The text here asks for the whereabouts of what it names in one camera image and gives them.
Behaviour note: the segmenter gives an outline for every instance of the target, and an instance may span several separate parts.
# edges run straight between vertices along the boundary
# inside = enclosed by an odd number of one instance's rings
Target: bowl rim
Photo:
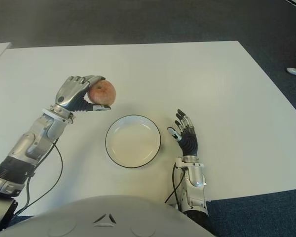
[[[147,163],[142,164],[142,165],[140,165],[140,166],[135,166],[135,167],[128,167],[128,166],[124,166],[124,165],[121,165],[121,164],[117,163],[117,162],[116,162],[115,160],[113,160],[113,158],[109,155],[108,147],[107,147],[107,137],[108,137],[108,133],[109,133],[109,130],[111,129],[111,127],[112,127],[117,121],[119,121],[120,119],[125,118],[125,117],[130,117],[130,116],[139,116],[139,117],[143,117],[143,118],[146,118],[146,119],[148,119],[149,121],[151,121],[151,122],[153,123],[153,125],[155,125],[155,127],[157,128],[157,130],[158,130],[158,134],[159,134],[159,138],[160,138],[158,150],[157,150],[156,154],[153,156],[153,158],[152,158],[150,161],[148,161]],[[115,120],[115,121],[110,125],[110,127],[108,128],[107,133],[106,133],[106,135],[105,135],[105,150],[107,151],[107,154],[109,155],[110,159],[111,159],[115,164],[118,164],[119,166],[122,166],[122,167],[124,167],[124,168],[134,169],[134,168],[143,167],[144,165],[150,163],[150,162],[151,162],[152,160],[154,160],[154,158],[157,156],[157,154],[158,154],[158,152],[159,152],[159,150],[160,150],[160,147],[161,147],[161,134],[160,134],[160,130],[159,130],[158,126],[157,126],[157,125],[156,125],[151,119],[149,119],[149,118],[147,118],[146,116],[143,116],[143,115],[125,115],[125,116],[123,116],[123,117],[118,118],[117,120]]]

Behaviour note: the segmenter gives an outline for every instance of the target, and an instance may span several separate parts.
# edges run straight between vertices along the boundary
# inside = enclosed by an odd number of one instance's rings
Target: dark gray carpet
[[[221,40],[240,41],[296,108],[285,72],[296,67],[296,7],[285,0],[0,0],[0,42],[13,47]],[[221,236],[296,236],[296,191],[208,207]]]

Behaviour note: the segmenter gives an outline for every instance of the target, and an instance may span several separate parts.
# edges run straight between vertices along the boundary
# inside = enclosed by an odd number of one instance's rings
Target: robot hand
[[[87,91],[100,80],[105,78],[102,76],[69,77],[56,95],[56,104],[69,111],[110,110],[110,106],[95,105],[84,100]]]
[[[182,149],[183,156],[197,156],[197,138],[191,120],[181,110],[178,110],[176,116],[180,121],[175,121],[179,127],[180,134],[172,127],[168,127],[169,133],[177,140]]]

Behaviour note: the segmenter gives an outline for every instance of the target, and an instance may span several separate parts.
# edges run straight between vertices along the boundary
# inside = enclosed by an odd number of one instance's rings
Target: white bowl
[[[110,158],[127,168],[143,166],[156,156],[161,144],[157,126],[148,118],[128,115],[109,128],[105,147]]]

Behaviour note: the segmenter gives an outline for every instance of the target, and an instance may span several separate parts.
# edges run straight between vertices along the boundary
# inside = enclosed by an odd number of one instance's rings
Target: silver robot hand
[[[55,103],[69,111],[104,111],[111,108],[107,105],[96,105],[84,100],[87,91],[98,81],[105,80],[102,76],[69,77],[59,89]]]

